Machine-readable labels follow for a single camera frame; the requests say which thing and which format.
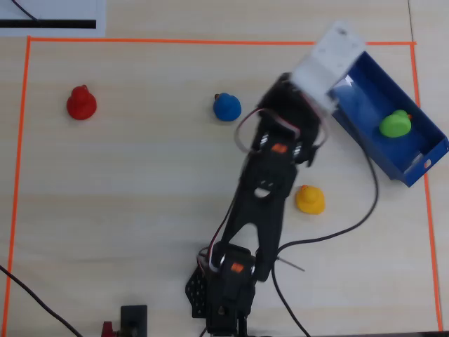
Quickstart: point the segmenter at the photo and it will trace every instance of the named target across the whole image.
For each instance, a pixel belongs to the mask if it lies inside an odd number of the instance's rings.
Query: orange label
[[[243,266],[240,263],[234,262],[232,263],[231,270],[237,274],[240,274],[243,270]]]
[[[278,152],[278,153],[286,153],[287,152],[287,145],[277,143],[274,144],[272,147],[272,151]]]

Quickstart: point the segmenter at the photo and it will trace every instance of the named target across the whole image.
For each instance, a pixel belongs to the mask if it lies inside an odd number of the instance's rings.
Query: red object
[[[101,337],[116,337],[117,332],[112,330],[112,322],[103,322],[103,330],[101,331]]]
[[[72,118],[84,120],[91,117],[97,109],[97,100],[87,86],[77,86],[67,100],[67,111]]]

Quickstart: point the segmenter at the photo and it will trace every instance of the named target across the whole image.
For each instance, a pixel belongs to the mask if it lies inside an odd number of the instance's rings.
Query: red rubber duck
[[[74,119],[84,120],[91,117],[97,109],[97,100],[86,85],[77,86],[67,100],[67,111]]]

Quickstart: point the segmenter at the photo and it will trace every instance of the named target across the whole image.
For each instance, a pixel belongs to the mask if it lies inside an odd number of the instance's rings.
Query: white paper
[[[103,37],[106,0],[18,0],[38,19],[96,20],[96,29],[0,28],[0,37]],[[0,19],[28,19],[12,1],[0,1]]]

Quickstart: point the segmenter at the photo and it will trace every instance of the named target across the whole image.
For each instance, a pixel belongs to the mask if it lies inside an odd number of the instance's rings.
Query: robotic arm
[[[321,120],[316,107],[334,109],[328,92],[347,74],[364,46],[344,23],[336,22],[300,65],[282,74],[257,104],[260,122],[223,236],[209,246],[209,268],[199,265],[185,288],[192,317],[206,318],[211,335],[247,336],[255,284],[267,280],[277,258],[284,204],[296,166],[304,162],[310,166],[318,149],[314,143]],[[257,228],[255,257],[229,243],[249,223]]]

